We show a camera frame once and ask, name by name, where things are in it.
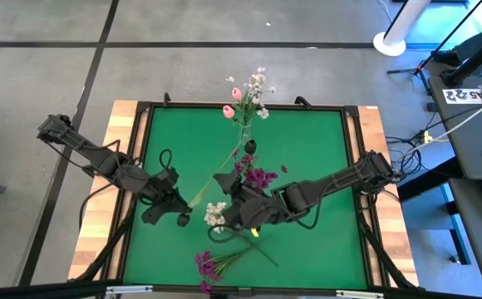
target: white cable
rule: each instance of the white cable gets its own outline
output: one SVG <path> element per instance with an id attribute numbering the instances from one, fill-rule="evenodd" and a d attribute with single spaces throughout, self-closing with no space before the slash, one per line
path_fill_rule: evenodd
<path id="1" fill-rule="evenodd" d="M 387 5 L 383 2 L 383 0 L 377 0 L 377 2 L 385 8 L 385 14 L 387 15 L 387 18 L 389 18 L 389 22 L 392 23 L 392 17 L 389 13 L 389 8 L 387 7 Z"/>
<path id="2" fill-rule="evenodd" d="M 479 113 L 482 112 L 482 107 L 477 110 L 476 112 L 474 112 L 474 114 L 468 116 L 465 120 L 461 121 L 458 125 L 456 125 L 455 127 L 451 128 L 451 130 L 447 131 L 446 133 L 444 133 L 443 135 L 440 135 L 438 136 L 437 138 L 433 139 L 431 142 L 428 142 L 428 143 L 425 143 L 425 144 L 422 144 L 422 145 L 418 145 L 412 149 L 409 149 L 409 151 L 407 151 L 406 154 L 404 154 L 402 157 L 401 157 L 401 160 L 403 161 L 404 157 L 406 157 L 407 155 L 409 154 L 412 154 L 414 151 L 418 150 L 419 148 L 422 148 L 426 145 L 430 145 L 436 141 L 439 141 L 440 139 L 442 139 L 442 137 L 452 133 L 453 131 L 459 129 L 462 125 L 466 124 L 468 121 L 470 121 L 471 119 L 473 119 L 476 115 L 478 115 Z"/>

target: wooden tabletop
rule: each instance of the wooden tabletop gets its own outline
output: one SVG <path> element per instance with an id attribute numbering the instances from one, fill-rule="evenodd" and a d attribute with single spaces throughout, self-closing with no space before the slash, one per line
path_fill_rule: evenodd
<path id="1" fill-rule="evenodd" d="M 116 100 L 114 102 L 108 127 L 106 129 L 104 145 L 113 140 L 121 140 L 120 151 L 123 152 L 128 149 L 137 104 L 137 100 Z M 366 150 L 381 152 L 386 160 L 390 161 L 391 158 L 385 141 L 385 133 L 383 132 L 383 126 L 381 125 L 379 110 L 375 106 L 359 106 L 358 108 L 361 131 Z M 139 120 L 140 129 L 138 130 L 135 150 L 134 153 L 132 153 L 134 158 L 139 155 L 141 141 L 143 140 L 146 122 L 145 114 L 143 115 L 144 117 Z M 351 117 L 348 118 L 348 124 L 351 133 L 350 136 L 355 136 L 355 128 Z M 357 140 L 353 137 L 352 151 L 354 159 L 357 160 L 359 158 Z M 108 182 L 105 179 L 95 177 L 91 192 L 106 184 L 108 184 Z M 395 185 L 386 186 L 386 190 L 397 194 Z M 75 254 L 69 271 L 69 278 L 81 275 L 106 244 L 115 211 L 117 193 L 116 187 L 110 187 L 91 198 L 88 202 L 84 219 L 82 221 L 82 228 L 76 243 Z M 124 199 L 123 215 L 125 214 L 128 202 L 130 201 L 130 194 L 126 193 Z M 411 247 L 407 237 L 406 225 L 404 223 L 400 203 L 389 194 L 380 193 L 376 203 L 376 210 L 383 247 L 406 278 L 413 284 L 418 285 L 415 264 L 413 263 L 413 257 L 411 255 Z M 365 215 L 367 221 L 370 222 L 367 212 L 365 212 Z M 370 245 L 369 248 L 374 284 L 381 285 L 376 254 L 371 249 Z M 116 270 L 119 267 L 118 257 L 120 252 L 121 242 L 114 250 L 114 254 L 112 254 L 112 263 L 108 275 L 109 278 L 114 278 L 116 276 Z"/>

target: sticker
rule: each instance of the sticker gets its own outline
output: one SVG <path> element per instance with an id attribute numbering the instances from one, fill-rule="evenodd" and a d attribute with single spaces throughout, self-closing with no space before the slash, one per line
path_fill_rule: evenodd
<path id="1" fill-rule="evenodd" d="M 448 104 L 482 104 L 481 89 L 442 90 Z"/>

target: white pole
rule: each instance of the white pole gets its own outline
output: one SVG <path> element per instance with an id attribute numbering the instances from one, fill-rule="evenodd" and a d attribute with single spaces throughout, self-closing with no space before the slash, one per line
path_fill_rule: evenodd
<path id="1" fill-rule="evenodd" d="M 388 32 L 380 32 L 374 37 L 374 47 L 387 56 L 399 56 L 406 50 L 407 33 L 424 12 L 431 0 L 408 0 L 392 21 Z"/>

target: white base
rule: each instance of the white base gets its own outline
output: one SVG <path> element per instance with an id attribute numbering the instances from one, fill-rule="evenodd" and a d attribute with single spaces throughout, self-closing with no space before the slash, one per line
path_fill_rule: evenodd
<path id="1" fill-rule="evenodd" d="M 406 51 L 406 42 L 401 41 L 395 45 L 387 46 L 383 43 L 383 37 L 385 36 L 384 32 L 380 32 L 376 34 L 374 37 L 374 47 L 378 50 L 381 54 L 385 54 L 387 56 L 400 56 Z"/>

